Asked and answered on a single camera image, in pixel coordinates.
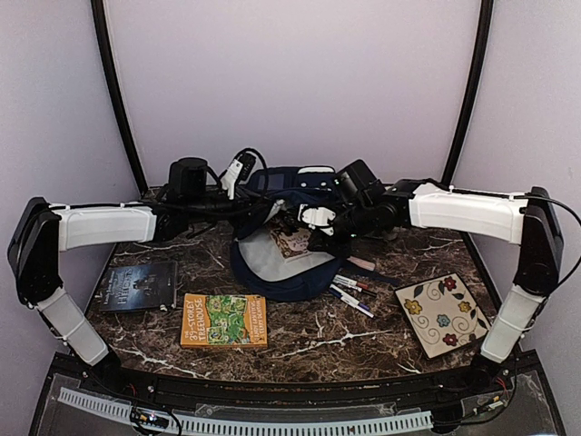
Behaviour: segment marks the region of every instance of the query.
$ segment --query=dark blue book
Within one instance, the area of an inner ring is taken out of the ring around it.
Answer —
[[[175,309],[176,262],[112,268],[105,275],[101,312]]]

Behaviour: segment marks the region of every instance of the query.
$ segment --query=book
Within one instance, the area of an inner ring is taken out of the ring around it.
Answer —
[[[176,262],[110,269],[102,281],[101,312],[175,309]]]
[[[308,250],[309,229],[291,229],[279,217],[274,217],[268,221],[267,229],[285,260],[291,261],[310,253]]]
[[[186,293],[180,344],[182,347],[266,347],[264,297]]]

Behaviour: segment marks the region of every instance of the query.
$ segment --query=floral tile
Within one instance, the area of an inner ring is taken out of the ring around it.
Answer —
[[[429,359],[477,341],[490,328],[456,274],[399,289],[396,296]]]

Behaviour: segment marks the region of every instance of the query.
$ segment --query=blue flower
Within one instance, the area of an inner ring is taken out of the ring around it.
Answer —
[[[438,315],[437,321],[440,327],[448,327],[450,325],[450,319],[447,315]]]

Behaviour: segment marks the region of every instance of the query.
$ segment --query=marble table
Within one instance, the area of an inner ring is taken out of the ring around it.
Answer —
[[[436,372],[468,365],[477,344],[428,360],[399,306],[394,288],[373,282],[366,299],[375,319],[325,292],[307,302],[267,302],[267,349],[183,349],[179,343],[186,293],[247,293],[229,265],[231,228],[170,243],[121,243],[110,266],[174,260],[177,308],[169,312],[100,313],[99,287],[87,316],[127,368],[239,382],[347,382]],[[496,312],[460,235],[448,230],[399,230],[397,238],[356,241],[354,254],[401,287],[458,273],[490,321]]]

